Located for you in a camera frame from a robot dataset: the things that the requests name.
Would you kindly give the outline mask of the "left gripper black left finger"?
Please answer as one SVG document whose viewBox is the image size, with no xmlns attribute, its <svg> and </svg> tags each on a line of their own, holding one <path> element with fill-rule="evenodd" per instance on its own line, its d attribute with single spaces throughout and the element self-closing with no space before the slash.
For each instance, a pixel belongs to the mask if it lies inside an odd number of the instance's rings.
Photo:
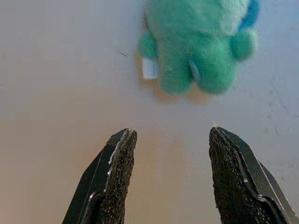
<svg viewBox="0 0 299 224">
<path fill-rule="evenodd" d="M 137 132 L 113 134 L 83 172 L 62 224 L 124 224 Z"/>
</svg>

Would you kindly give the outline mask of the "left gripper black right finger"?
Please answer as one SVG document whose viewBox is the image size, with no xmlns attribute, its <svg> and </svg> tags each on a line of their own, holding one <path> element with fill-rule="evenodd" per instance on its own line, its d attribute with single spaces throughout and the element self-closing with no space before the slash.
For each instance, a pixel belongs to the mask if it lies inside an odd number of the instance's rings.
<svg viewBox="0 0 299 224">
<path fill-rule="evenodd" d="M 275 177 L 238 135 L 212 127 L 209 157 L 221 224 L 296 224 Z"/>
</svg>

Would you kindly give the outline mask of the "teal plush toy keychain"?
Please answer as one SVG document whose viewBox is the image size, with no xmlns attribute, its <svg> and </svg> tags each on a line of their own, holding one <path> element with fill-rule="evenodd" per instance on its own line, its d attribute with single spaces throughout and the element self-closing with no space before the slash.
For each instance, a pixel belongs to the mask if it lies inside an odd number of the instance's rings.
<svg viewBox="0 0 299 224">
<path fill-rule="evenodd" d="M 169 94 L 192 84 L 222 94 L 256 51 L 259 0 L 147 0 L 138 53 L 142 75 Z"/>
</svg>

